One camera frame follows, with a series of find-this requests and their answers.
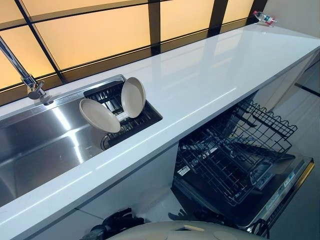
faucet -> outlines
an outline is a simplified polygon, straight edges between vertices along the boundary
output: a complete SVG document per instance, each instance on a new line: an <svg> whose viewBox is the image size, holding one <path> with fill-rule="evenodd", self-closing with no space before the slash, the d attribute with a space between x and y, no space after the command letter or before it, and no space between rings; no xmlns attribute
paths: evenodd
<svg viewBox="0 0 320 240"><path fill-rule="evenodd" d="M8 58L10 63L14 66L14 68L18 71L18 73L21 75L21 80L26 85L27 96L32 100L40 99L40 101L44 105L51 104L53 102L52 100L49 100L51 96L47 95L47 93L42 89L42 86L45 84L45 82L41 81L40 83L37 83L35 78L31 74L29 74L26 71L26 69L21 65L19 60L16 58L16 56L13 54L13 52L10 50L10 48L1 36L0 49Z"/></svg>

kitchen counter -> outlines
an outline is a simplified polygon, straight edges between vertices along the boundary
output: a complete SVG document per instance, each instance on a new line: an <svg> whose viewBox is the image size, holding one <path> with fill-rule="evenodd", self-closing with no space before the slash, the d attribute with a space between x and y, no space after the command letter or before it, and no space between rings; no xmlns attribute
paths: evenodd
<svg viewBox="0 0 320 240"><path fill-rule="evenodd" d="M24 239L55 221L319 48L319 38L252 24L50 90L136 77L163 119L0 207L1 239ZM0 116L31 104L7 104Z"/></svg>

drying rack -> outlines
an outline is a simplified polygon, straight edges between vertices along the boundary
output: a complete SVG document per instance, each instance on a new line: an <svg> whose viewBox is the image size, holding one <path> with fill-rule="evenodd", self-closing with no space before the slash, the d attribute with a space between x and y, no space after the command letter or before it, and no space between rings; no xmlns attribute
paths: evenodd
<svg viewBox="0 0 320 240"><path fill-rule="evenodd" d="M83 94L85 98L92 99L102 104L114 115L119 115L124 111L121 104L121 90L123 85L123 81L114 81L85 91ZM102 150L106 150L141 130L155 124L161 119L161 115L149 104L148 101L146 101L140 115L135 118L128 117L121 121L121 128L119 132L106 133L101 140L100 147Z"/></svg>

black dish rack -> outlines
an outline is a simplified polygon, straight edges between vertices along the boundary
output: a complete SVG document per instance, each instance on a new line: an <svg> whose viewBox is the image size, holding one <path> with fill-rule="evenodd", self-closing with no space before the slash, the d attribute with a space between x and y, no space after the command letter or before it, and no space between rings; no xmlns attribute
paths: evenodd
<svg viewBox="0 0 320 240"><path fill-rule="evenodd" d="M179 143L176 176L191 171L235 206L292 146L295 125L245 99Z"/></svg>
<svg viewBox="0 0 320 240"><path fill-rule="evenodd" d="M100 87L85 91L84 97L99 102L108 108L113 114L123 113L121 104L121 90L124 85L123 81L114 81ZM106 133L101 140L100 147L106 150L121 141L131 137L141 130L160 121L162 116L150 105L145 102L144 108L139 116L127 118L120 123L120 131L117 133Z"/></svg>

plastic bottle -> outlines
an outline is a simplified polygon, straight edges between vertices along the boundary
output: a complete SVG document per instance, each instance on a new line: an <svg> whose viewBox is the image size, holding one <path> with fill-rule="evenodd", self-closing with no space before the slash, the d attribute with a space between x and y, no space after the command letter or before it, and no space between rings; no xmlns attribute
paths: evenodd
<svg viewBox="0 0 320 240"><path fill-rule="evenodd" d="M267 24L268 26L271 26L273 23L276 23L277 21L275 20L274 17L269 16L265 14L262 11L254 11L253 15L262 23Z"/></svg>

